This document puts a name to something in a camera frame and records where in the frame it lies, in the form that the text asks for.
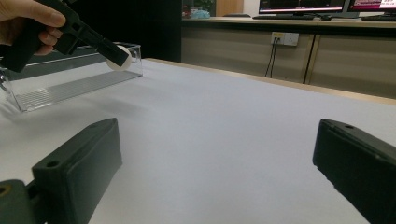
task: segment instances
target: black wall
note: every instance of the black wall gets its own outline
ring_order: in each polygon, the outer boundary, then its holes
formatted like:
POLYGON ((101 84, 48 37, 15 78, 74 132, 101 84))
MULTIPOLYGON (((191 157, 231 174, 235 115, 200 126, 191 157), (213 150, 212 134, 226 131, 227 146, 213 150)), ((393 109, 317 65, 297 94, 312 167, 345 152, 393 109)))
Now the black wall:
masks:
POLYGON ((71 8, 111 41, 141 45, 143 58, 180 62, 181 0, 78 0, 71 8))

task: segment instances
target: finger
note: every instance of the finger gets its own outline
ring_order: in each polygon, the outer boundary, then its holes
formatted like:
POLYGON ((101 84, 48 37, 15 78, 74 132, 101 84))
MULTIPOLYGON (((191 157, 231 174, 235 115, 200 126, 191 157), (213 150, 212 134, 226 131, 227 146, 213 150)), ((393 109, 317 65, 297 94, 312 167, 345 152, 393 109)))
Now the finger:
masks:
POLYGON ((47 27, 47 31, 49 32, 50 35, 53 35, 56 38, 61 38, 63 34, 62 31, 56 29, 55 27, 50 27, 50 26, 47 27))
POLYGON ((48 32, 44 31, 38 35, 38 38, 43 42, 45 45, 54 46, 56 42, 58 42, 58 38, 53 35, 50 35, 48 32))
POLYGON ((66 18, 57 10, 42 5, 34 0, 11 1, 14 4, 15 16, 25 17, 39 21, 45 25, 62 27, 66 18))
POLYGON ((35 55, 43 56, 51 53, 53 51, 53 46, 50 45, 43 45, 35 52, 35 55))

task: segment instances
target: white table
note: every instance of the white table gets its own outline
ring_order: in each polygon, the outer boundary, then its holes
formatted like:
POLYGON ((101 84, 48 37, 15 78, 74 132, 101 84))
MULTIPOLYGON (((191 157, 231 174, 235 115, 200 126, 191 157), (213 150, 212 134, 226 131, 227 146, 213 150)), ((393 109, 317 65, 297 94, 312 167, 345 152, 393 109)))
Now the white table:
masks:
POLYGON ((367 223, 312 163, 318 123, 343 121, 396 146, 396 101, 143 66, 142 77, 33 112, 0 104, 0 180, 27 184, 52 150, 117 118, 123 165, 92 224, 367 223))

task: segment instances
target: clear acrylic stand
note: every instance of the clear acrylic stand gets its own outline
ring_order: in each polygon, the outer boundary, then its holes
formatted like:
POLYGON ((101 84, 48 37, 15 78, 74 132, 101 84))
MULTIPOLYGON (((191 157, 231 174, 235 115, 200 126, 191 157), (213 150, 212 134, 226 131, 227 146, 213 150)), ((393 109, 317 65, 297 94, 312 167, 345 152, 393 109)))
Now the clear acrylic stand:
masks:
POLYGON ((0 70, 0 87, 7 101, 21 112, 143 76, 140 46, 116 43, 127 48, 133 57, 132 65, 122 72, 111 70, 106 58, 91 47, 77 48, 72 56, 53 51, 37 56, 20 73, 0 70))

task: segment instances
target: wall outlet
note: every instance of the wall outlet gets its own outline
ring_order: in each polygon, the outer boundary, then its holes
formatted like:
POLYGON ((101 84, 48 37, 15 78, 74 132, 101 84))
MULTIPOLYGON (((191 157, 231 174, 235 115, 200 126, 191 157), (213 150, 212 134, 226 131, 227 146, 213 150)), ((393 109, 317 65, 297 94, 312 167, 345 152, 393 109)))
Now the wall outlet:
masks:
POLYGON ((297 46, 299 34, 285 33, 283 37, 283 44, 288 46, 297 46))
POLYGON ((285 33, 280 33, 280 32, 273 32, 271 36, 271 44, 275 44, 275 39, 278 38, 277 44, 278 45, 283 45, 285 33))

